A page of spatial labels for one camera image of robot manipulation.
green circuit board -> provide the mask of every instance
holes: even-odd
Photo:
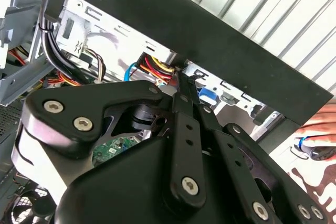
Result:
[[[136,140],[135,137],[121,137],[116,138],[104,143],[102,145],[97,146],[93,150],[92,161],[103,163],[107,160],[117,156],[119,153],[126,151],[127,149],[133,147],[139,141]]]

fan grille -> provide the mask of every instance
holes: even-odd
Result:
[[[37,192],[41,197],[46,196],[47,192],[41,188],[36,188],[35,192]],[[31,203],[27,197],[23,197],[19,200],[19,202],[16,204],[17,206],[31,206]],[[12,214],[12,222],[13,224],[20,224],[29,214],[30,210],[22,212],[19,217],[15,220]]]

hand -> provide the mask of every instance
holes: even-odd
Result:
[[[302,128],[295,137],[305,137],[303,144],[308,147],[336,146],[336,104],[322,107]]]

silver screw head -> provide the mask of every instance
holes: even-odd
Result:
[[[317,209],[314,206],[311,206],[311,210],[313,211],[313,213],[316,215],[317,218],[323,220],[323,214],[321,213],[319,209]]]
[[[158,91],[157,91],[156,88],[154,88],[154,87],[149,87],[149,91],[151,91],[151,92],[154,93],[154,94],[157,94],[157,93],[158,93]]]
[[[254,202],[253,210],[257,214],[257,216],[259,216],[260,219],[268,220],[268,212],[262,204],[260,204],[259,202]]]
[[[182,179],[182,187],[188,194],[192,196],[198,194],[198,184],[190,177],[184,177]]]
[[[76,118],[73,124],[79,131],[90,131],[93,128],[92,121],[84,117]]]
[[[58,101],[47,101],[43,104],[43,107],[46,111],[50,113],[60,113],[64,110],[63,105]]]
[[[240,129],[237,126],[232,126],[232,129],[237,132],[238,134],[241,133]]]
[[[207,106],[203,106],[203,110],[205,110],[207,113],[211,113],[211,109]]]
[[[182,99],[182,101],[185,101],[185,102],[188,101],[188,98],[185,95],[182,95],[182,94],[181,94],[181,99]]]
[[[303,205],[298,205],[298,209],[306,219],[310,219],[310,213]]]

cooling fan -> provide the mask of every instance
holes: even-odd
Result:
[[[7,208],[7,224],[49,224],[56,204],[47,190],[29,182],[22,193]]]

